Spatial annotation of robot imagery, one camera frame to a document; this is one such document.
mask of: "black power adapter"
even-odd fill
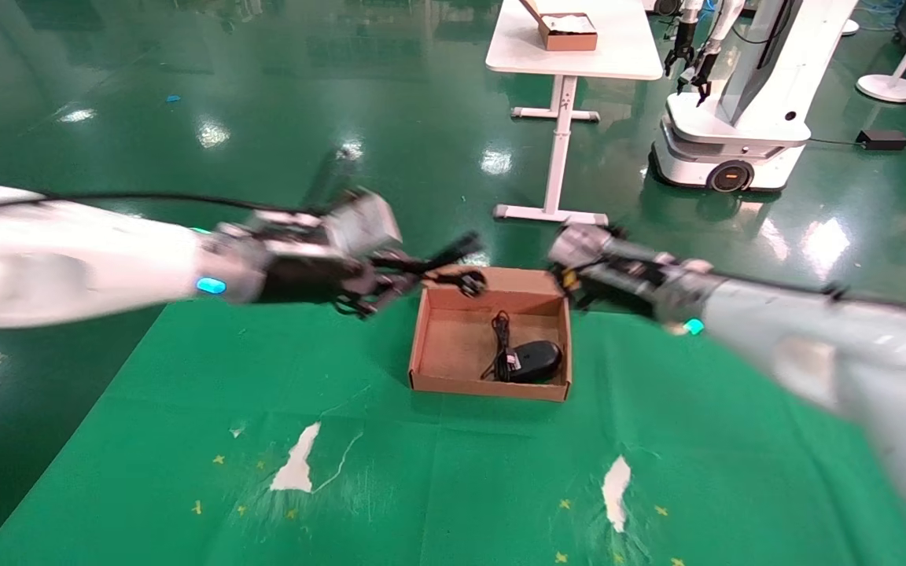
[[[897,130],[862,130],[855,143],[871,151],[900,151],[906,147],[906,136]]]
[[[492,319],[492,328],[495,330],[499,352],[482,373],[482,380],[493,375],[499,382],[538,384],[554,377],[558,366],[562,364],[562,349],[557,344],[549,340],[536,340],[511,347],[510,316],[505,311],[500,311]]]

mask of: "small cardboard box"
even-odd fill
[[[568,300],[554,277],[546,271],[499,267],[481,272],[488,279],[488,291],[476,298],[465,297],[456,287],[425,283],[407,369],[411,389],[565,401],[572,386],[572,326]],[[562,363],[549,382],[481,379],[497,351],[492,319],[499,311],[510,316],[514,347],[550,340],[562,349]]]
[[[585,12],[556,12],[544,14],[536,8],[536,0],[519,0],[536,19],[543,48],[549,51],[594,51],[597,33]]]

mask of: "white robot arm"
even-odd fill
[[[0,329],[201,296],[331,302],[366,318],[479,248],[469,233],[433,260],[407,257],[373,193],[323,212],[255,209],[244,225],[208,233],[0,186]],[[484,289],[476,271],[449,279],[467,295]]]
[[[806,115],[856,0],[764,0],[744,35],[734,28],[744,0],[715,1],[715,24],[697,53],[691,42],[701,3],[684,1],[665,63],[683,58],[687,67],[666,98],[652,169],[673,186],[783,190],[812,136]],[[737,40],[723,50],[730,32]],[[713,89],[721,53],[732,69]],[[684,93],[687,85],[698,92]]]
[[[785,389],[855,421],[906,497],[906,307],[720,275],[599,226],[568,226],[549,259],[565,292],[644,301],[669,329],[705,330]]]

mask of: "white paper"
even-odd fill
[[[594,33],[593,23],[586,16],[540,16],[543,24],[547,25],[551,31],[563,31],[567,33]]]

